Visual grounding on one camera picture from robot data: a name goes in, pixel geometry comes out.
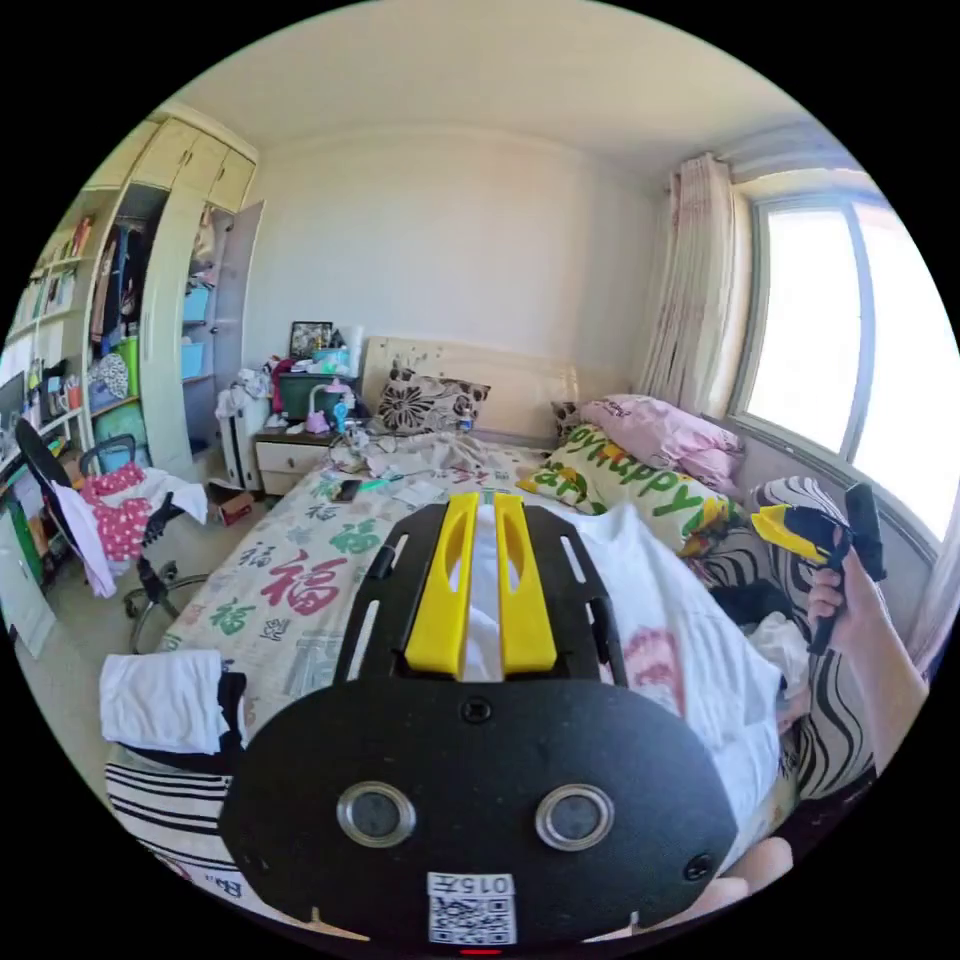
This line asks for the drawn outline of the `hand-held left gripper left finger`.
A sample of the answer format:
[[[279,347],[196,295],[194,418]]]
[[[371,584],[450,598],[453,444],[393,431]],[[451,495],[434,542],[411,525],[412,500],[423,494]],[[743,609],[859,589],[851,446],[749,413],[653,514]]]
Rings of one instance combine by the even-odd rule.
[[[478,505],[476,493],[453,494],[440,516],[404,651],[414,672],[464,670]]]

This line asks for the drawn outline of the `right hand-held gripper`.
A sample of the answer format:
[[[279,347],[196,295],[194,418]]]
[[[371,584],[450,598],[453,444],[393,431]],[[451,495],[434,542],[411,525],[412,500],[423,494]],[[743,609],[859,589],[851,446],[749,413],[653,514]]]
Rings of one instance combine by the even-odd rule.
[[[769,505],[754,511],[750,519],[755,531],[768,544],[837,576],[833,590],[840,596],[840,602],[834,610],[815,613],[808,607],[811,652],[824,654],[831,644],[839,616],[846,612],[844,562],[855,545],[853,532],[846,524],[812,507]]]

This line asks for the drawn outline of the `person's left hand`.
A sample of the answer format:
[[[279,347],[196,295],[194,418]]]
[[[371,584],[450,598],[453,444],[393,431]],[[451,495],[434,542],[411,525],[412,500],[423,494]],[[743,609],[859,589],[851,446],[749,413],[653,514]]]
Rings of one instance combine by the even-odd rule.
[[[684,917],[693,919],[727,908],[780,879],[793,863],[791,845],[781,837],[768,837],[716,877]]]

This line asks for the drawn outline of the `person's right hand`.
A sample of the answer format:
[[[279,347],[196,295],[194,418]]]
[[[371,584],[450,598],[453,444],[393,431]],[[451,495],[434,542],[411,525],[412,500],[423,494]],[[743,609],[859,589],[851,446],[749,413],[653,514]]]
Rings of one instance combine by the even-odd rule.
[[[854,548],[844,557],[840,571],[821,567],[814,572],[808,619],[814,631],[832,623],[828,646],[840,654],[857,652],[885,625],[882,597]]]

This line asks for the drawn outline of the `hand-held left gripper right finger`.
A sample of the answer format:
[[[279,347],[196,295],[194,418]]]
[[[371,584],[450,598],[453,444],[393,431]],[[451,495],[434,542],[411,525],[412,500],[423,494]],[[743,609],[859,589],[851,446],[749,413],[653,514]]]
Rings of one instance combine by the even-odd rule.
[[[505,673],[550,673],[557,650],[521,497],[494,495],[499,641]]]

